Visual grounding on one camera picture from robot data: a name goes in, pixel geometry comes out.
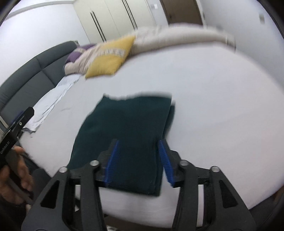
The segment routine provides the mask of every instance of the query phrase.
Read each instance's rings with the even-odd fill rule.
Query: dark green folded garment
[[[96,160],[112,139],[118,139],[120,158],[109,186],[159,195],[163,168],[157,141],[165,136],[173,116],[171,98],[141,96],[112,100],[104,96],[82,124],[68,168],[79,168]]]

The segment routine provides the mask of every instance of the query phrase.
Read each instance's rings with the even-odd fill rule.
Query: headboard
[[[63,65],[76,49],[73,41],[52,47],[32,58],[14,72],[0,87],[0,116],[10,125],[27,107],[33,107],[42,96],[65,76]]]

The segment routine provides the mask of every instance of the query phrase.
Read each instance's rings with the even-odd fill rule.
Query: yellow pillow
[[[135,36],[127,36],[102,45],[86,73],[86,78],[114,74],[124,63],[134,40]]]

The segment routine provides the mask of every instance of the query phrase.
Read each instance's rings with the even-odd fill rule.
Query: white wardrobe door
[[[137,27],[155,26],[155,20],[145,0],[126,0]]]
[[[105,0],[109,12],[121,36],[133,31],[134,26],[131,23],[130,16],[122,0]]]
[[[102,42],[99,31],[91,16],[91,9],[83,1],[75,1],[74,9],[78,15],[78,18],[84,27],[84,30],[88,36],[91,43]]]
[[[120,37],[118,29],[112,19],[109,9],[104,0],[84,0],[95,14],[95,18],[106,40]]]

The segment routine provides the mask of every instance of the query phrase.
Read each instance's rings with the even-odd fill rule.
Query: beige blanket
[[[214,28],[204,28],[193,24],[171,24],[169,26],[142,27],[130,33],[136,39],[129,56],[161,48],[199,43],[221,42],[235,48],[235,39],[230,34],[219,32]],[[97,44],[85,51],[74,63],[67,63],[64,67],[66,75],[73,73],[86,74],[89,66],[97,57],[98,50],[103,43]]]

